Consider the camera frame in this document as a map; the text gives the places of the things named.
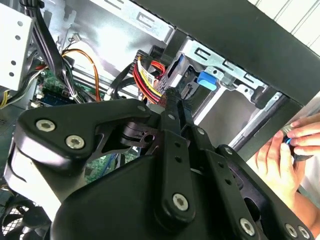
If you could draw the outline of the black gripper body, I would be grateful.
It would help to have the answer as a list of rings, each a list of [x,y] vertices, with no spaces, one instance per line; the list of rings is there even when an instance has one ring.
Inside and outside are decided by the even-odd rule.
[[[214,185],[190,153],[144,155],[74,191],[52,240],[227,240]]]

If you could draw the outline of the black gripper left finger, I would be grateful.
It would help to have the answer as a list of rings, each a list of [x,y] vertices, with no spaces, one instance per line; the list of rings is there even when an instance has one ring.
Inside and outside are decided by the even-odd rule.
[[[136,146],[141,156],[190,154],[190,140],[173,88],[161,113],[137,99],[24,111],[16,121],[5,179],[28,208],[22,229],[47,230],[63,201],[77,191],[88,162]]]

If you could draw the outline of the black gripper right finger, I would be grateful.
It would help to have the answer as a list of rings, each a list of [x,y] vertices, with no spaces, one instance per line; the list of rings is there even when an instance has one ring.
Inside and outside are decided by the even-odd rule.
[[[295,194],[290,209],[257,175],[248,161],[232,148],[214,148],[208,135],[197,127],[184,102],[178,104],[183,120],[183,134],[190,140],[190,155],[196,157],[195,166],[213,184],[212,195],[219,200],[212,208],[220,210],[222,235],[227,240],[311,240],[315,237],[313,204]],[[287,144],[293,164],[293,148]]]

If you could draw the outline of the person's left hand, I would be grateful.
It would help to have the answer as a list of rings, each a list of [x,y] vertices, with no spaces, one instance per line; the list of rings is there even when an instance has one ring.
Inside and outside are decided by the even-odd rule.
[[[248,162],[267,186],[293,209],[297,190],[305,176],[306,163],[292,163],[290,148],[283,143],[283,138],[283,132],[278,131]]]

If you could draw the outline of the person's right hand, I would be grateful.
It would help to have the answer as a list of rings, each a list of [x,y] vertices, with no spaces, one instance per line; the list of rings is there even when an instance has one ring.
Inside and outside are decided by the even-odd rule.
[[[300,156],[320,155],[320,114],[298,119],[290,124],[287,136],[294,152]]]

